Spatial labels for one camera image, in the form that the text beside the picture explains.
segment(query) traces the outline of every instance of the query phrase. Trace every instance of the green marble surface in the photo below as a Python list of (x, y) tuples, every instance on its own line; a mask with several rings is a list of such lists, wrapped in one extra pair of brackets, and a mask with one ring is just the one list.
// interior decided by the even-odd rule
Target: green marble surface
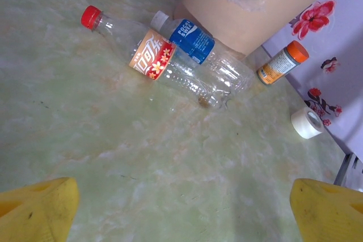
[(333, 182), (344, 154), (294, 131), (304, 103), (285, 79), (208, 112), (130, 73), (79, 22), (89, 4), (147, 23), (177, 2), (0, 0), (0, 192), (75, 177), (71, 242), (301, 241), (292, 183)]

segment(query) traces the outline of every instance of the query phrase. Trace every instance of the roll of tape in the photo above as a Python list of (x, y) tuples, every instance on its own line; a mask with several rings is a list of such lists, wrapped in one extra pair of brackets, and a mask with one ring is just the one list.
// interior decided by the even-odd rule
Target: roll of tape
[(324, 126), (320, 117), (308, 107), (302, 108), (292, 114), (291, 123), (297, 133), (305, 139), (309, 139), (324, 132)]

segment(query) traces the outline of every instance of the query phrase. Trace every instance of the clear plastic bottle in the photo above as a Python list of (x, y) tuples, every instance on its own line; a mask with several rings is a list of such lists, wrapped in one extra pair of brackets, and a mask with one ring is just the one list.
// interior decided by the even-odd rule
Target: clear plastic bottle
[(230, 99), (231, 89), (216, 75), (200, 67), (149, 27), (132, 20), (109, 17), (94, 6), (86, 8), (81, 23), (101, 34), (121, 61), (151, 79), (181, 91), (203, 108), (220, 109)]
[(158, 11), (151, 21), (151, 27), (188, 53), (197, 63), (215, 72), (232, 90), (238, 92), (251, 85), (253, 71), (189, 20), (172, 20)]

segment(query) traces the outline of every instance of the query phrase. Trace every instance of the orange label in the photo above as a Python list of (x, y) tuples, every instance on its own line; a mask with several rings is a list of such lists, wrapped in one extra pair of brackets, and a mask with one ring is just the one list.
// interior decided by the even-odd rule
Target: orange label
[(175, 44), (150, 29), (143, 38), (129, 66), (151, 79), (158, 79), (169, 64), (175, 49)]
[(268, 63), (257, 70), (259, 78), (265, 84), (272, 84), (287, 74), (296, 64), (282, 50), (277, 53)]

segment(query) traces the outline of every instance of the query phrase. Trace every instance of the small spice bottle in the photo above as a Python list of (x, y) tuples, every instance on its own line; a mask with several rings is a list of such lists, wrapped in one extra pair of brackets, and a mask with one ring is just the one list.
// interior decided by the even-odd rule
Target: small spice bottle
[(286, 75), (309, 57), (306, 49), (297, 41), (292, 41), (257, 70), (257, 76), (264, 84), (272, 84)]

